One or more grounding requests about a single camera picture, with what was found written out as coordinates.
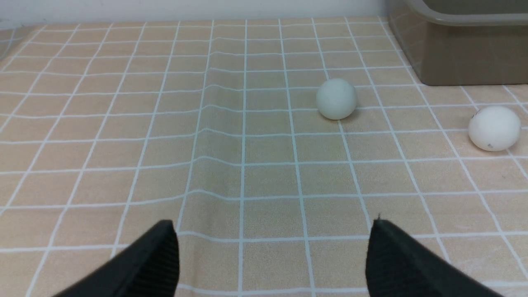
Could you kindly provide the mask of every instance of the brown plastic container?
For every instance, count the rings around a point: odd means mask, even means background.
[[[387,0],[389,25],[430,86],[528,83],[528,0]]]

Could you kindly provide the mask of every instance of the ball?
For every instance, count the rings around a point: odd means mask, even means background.
[[[521,136],[521,120],[509,108],[489,106],[479,110],[469,120],[468,133],[479,148],[498,152],[517,142]]]
[[[356,108],[356,90],[346,80],[331,79],[319,87],[315,103],[324,117],[333,120],[343,119]]]

